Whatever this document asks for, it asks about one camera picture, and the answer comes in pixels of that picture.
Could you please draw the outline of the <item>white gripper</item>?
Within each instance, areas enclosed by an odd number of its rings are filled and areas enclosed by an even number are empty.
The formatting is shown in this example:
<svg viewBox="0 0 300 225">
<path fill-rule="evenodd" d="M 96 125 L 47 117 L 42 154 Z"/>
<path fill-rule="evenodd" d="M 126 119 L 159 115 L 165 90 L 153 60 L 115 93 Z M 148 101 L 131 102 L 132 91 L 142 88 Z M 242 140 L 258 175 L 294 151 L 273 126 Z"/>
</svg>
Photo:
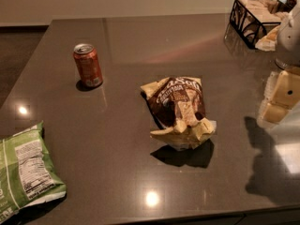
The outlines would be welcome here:
<svg viewBox="0 0 300 225">
<path fill-rule="evenodd" d="M 277 33 L 276 64 L 281 69 L 300 66 L 300 0 L 281 22 Z M 270 102 L 292 109 L 300 101 L 300 76 L 288 71 L 272 72 Z"/>
</svg>

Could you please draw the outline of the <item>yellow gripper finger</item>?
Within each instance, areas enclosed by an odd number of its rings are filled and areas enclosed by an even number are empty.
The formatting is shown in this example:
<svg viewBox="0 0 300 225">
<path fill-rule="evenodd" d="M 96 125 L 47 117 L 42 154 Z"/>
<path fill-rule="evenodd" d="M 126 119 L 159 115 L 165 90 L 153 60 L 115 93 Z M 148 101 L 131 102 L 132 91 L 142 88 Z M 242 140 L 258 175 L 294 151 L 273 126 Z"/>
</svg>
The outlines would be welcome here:
<svg viewBox="0 0 300 225">
<path fill-rule="evenodd" d="M 262 119 L 270 123 L 279 123 L 287 114 L 288 110 L 269 102 L 262 106 Z"/>
</svg>

